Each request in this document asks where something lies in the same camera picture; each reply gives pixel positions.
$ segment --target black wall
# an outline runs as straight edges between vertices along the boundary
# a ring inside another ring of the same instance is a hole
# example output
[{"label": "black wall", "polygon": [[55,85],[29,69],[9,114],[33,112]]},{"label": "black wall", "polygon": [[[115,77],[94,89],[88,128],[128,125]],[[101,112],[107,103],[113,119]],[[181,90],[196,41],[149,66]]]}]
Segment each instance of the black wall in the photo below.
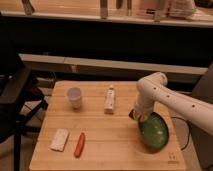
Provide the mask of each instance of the black wall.
[{"label": "black wall", "polygon": [[3,20],[21,53],[202,67],[213,59],[213,28],[31,17]]}]

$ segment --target white cup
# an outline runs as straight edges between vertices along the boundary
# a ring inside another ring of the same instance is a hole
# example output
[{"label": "white cup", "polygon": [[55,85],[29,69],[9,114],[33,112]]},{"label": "white cup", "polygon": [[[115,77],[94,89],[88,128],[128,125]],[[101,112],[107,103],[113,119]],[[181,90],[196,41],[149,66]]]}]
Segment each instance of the white cup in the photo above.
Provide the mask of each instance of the white cup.
[{"label": "white cup", "polygon": [[80,88],[78,87],[69,88],[69,90],[67,91],[67,97],[74,109],[78,109],[81,107],[82,93]]}]

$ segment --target wooden cutting board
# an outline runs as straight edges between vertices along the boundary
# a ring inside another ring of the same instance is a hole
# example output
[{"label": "wooden cutting board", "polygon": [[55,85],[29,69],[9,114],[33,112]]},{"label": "wooden cutting board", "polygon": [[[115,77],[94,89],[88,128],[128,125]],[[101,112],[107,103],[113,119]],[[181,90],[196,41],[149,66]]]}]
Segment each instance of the wooden cutting board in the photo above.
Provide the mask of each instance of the wooden cutting board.
[{"label": "wooden cutting board", "polygon": [[[109,85],[116,91],[115,113],[104,114],[104,100]],[[169,142],[160,151],[146,147],[137,123],[128,117],[137,96],[136,82],[73,82],[56,83],[43,121],[38,142],[30,163],[31,171],[49,170],[163,170],[183,171],[185,162],[168,110],[160,103],[155,111],[169,127]],[[70,87],[79,87],[83,106],[73,110],[66,96]],[[69,130],[63,152],[50,150],[58,128]],[[78,137],[86,134],[80,158],[73,156]]]}]

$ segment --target white soap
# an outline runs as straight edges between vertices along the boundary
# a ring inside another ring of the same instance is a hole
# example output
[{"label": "white soap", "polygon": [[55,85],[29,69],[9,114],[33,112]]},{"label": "white soap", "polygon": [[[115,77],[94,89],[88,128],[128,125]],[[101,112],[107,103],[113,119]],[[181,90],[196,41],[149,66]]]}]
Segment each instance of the white soap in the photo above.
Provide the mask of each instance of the white soap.
[{"label": "white soap", "polygon": [[50,145],[50,149],[55,151],[64,151],[64,146],[66,144],[69,132],[67,129],[59,128],[57,129],[55,136]]}]

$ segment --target carrot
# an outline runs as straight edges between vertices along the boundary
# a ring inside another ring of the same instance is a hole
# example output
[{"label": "carrot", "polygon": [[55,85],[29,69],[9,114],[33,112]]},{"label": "carrot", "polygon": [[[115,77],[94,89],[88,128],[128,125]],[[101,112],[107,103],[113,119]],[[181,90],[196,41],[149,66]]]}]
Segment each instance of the carrot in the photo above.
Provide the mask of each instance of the carrot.
[{"label": "carrot", "polygon": [[79,136],[78,138],[78,144],[75,148],[75,152],[74,152],[74,156],[76,158],[80,157],[81,156],[81,153],[83,151],[83,148],[84,148],[84,143],[85,143],[85,140],[86,140],[86,136],[85,134],[82,132],[81,135]]}]

